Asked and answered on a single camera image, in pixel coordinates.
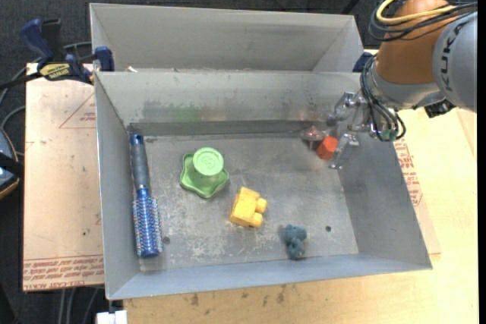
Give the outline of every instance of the green plastic toy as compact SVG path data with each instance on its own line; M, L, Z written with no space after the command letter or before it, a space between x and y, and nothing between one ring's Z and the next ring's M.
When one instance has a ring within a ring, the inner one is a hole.
M203 147L195 153L187 153L182 160L181 186L209 199L224 188L229 173L224 169L221 153L211 147Z

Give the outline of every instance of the orange object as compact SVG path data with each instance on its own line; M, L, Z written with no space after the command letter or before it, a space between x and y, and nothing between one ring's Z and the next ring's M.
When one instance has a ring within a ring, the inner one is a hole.
M335 137L325 137L322 143L317 148L317 155L320 159L331 159L333 158L334 151L337 147L337 138Z

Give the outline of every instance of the yellow toy block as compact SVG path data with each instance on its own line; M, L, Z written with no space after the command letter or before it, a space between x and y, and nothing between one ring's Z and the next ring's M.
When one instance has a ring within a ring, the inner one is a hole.
M267 201L258 192L241 187L236 194L229 221L243 227L260 227L264 220L262 213L267 209Z

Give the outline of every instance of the wooden table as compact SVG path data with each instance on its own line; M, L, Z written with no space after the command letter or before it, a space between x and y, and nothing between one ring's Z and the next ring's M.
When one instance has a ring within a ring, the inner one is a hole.
M129 323L478 322L475 116L429 119L418 110L402 118L441 246L431 256L434 269L125 300Z

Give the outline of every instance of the wires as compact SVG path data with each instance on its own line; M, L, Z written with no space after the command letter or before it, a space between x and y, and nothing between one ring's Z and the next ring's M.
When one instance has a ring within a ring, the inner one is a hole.
M398 112L391 112L374 96L367 83L367 78L371 76L370 71L375 58L376 55L373 55L368 59L359 78L361 93L366 99L370 109L371 130L382 142L398 140L402 138L406 132L403 120L399 117ZM380 122L377 121L377 115L380 116Z
M478 10L478 3L471 2L461 5L445 5L435 8L434 10L418 12L416 14L409 14L402 17L384 16L383 12L386 9L390 9L391 5L397 1L399 0L383 0L374 9L368 26L368 32L376 40L389 42L396 39L417 39L445 27L454 20L467 17ZM434 24L436 24L435 27L429 28L423 34L406 38L406 36L413 31L421 29L422 27L430 27Z
M71 292L71 296L69 296L68 308L66 310L66 324L71 324L73 301L74 301L74 296L76 295L76 291L77 289L74 288Z
M100 288L95 288L95 291L93 292L93 295L91 296L90 302L88 303L88 306L86 307L86 313L84 314L83 321L81 324L87 324L88 321L88 316L91 313L91 307L93 306L93 303L96 299L96 296L98 295Z
M61 303L59 304L58 324L62 324L62 315L64 313L64 302L65 302L65 300L66 300L66 289L62 289Z

